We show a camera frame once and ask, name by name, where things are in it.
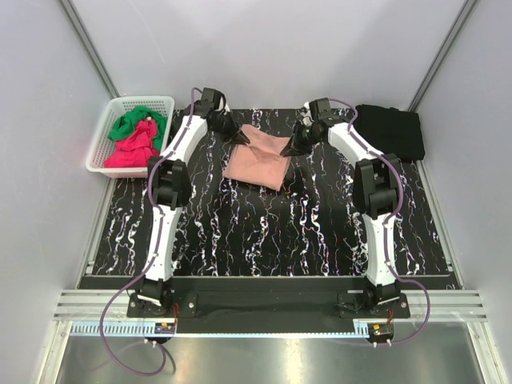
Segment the pink printed t-shirt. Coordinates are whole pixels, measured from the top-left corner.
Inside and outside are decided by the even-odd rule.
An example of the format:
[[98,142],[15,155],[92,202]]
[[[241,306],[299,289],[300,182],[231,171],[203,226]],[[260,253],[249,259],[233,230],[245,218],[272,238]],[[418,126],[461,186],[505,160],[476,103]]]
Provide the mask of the pink printed t-shirt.
[[290,138],[267,134],[249,124],[242,126],[242,132],[250,143],[233,148],[222,176],[280,191],[290,165],[290,158],[281,152]]

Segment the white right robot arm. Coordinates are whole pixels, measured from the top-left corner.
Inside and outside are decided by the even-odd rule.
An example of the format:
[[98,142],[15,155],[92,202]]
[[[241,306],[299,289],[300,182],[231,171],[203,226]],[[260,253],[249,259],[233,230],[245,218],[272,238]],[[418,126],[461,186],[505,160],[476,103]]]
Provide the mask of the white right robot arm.
[[404,192],[394,154],[384,154],[368,143],[351,118],[333,112],[329,98],[307,102],[296,121],[291,139],[281,152],[283,157],[310,154],[325,142],[340,152],[354,168],[352,200],[366,228],[368,265],[362,297],[345,308],[355,313],[365,310],[370,316],[389,316],[399,304],[401,290],[394,261],[394,224]]

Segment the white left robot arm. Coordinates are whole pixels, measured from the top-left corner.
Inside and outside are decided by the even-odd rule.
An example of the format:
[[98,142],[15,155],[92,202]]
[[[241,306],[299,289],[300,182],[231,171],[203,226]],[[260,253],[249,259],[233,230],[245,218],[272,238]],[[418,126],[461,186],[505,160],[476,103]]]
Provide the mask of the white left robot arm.
[[171,259],[175,231],[192,192],[187,169],[191,155],[209,132],[218,134],[224,142],[250,143],[234,120],[224,93],[207,87],[199,93],[200,99],[192,100],[171,143],[148,163],[147,193],[153,225],[146,264],[130,306],[148,309],[157,317],[177,308],[171,286]]

